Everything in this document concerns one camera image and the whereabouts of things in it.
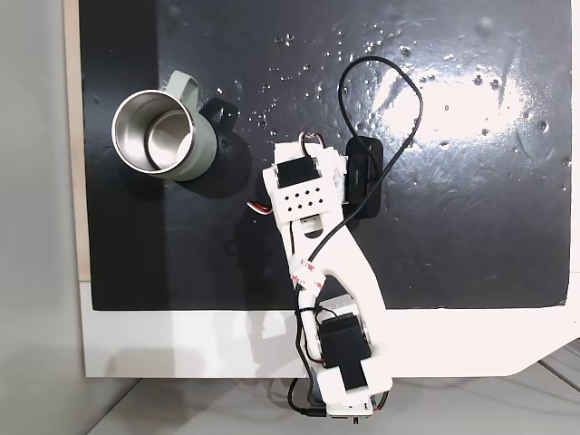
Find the wooden edge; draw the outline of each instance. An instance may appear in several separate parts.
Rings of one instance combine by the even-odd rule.
[[[91,281],[89,221],[84,171],[84,129],[82,116],[81,36],[79,0],[63,0],[66,89],[71,144],[72,198],[79,281]]]

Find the mug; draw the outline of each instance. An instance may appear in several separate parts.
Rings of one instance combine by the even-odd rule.
[[[175,71],[165,91],[133,93],[112,120],[112,142],[131,168],[160,179],[187,181],[216,157],[216,134],[198,113],[198,82]]]

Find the floor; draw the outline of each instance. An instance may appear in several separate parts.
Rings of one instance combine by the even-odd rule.
[[[90,435],[349,433],[345,420],[286,408],[287,380],[143,380]],[[572,435],[580,393],[539,364],[507,378],[401,379],[388,406],[358,430],[396,435]]]

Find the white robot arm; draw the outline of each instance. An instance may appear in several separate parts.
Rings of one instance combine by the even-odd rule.
[[[333,417],[369,416],[372,396],[392,387],[385,340],[386,308],[374,272],[347,227],[339,229],[313,263],[307,258],[343,220],[346,157],[323,144],[275,145],[275,164],[263,171],[282,235],[306,352],[326,412]],[[348,295],[325,301],[316,313],[325,276]]]

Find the black tabletop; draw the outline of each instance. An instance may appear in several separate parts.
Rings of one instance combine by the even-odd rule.
[[[570,15],[569,0],[82,0],[94,309],[291,309],[274,218],[246,201],[267,201],[274,142],[320,131],[344,152],[337,83],[367,53],[402,65],[425,100],[381,213],[351,227],[387,307],[564,304]],[[111,143],[118,105],[174,70],[199,80],[201,104],[239,110],[234,131],[218,131],[214,167],[182,184],[129,169]],[[345,90],[385,160],[417,110],[394,78],[360,65]]]

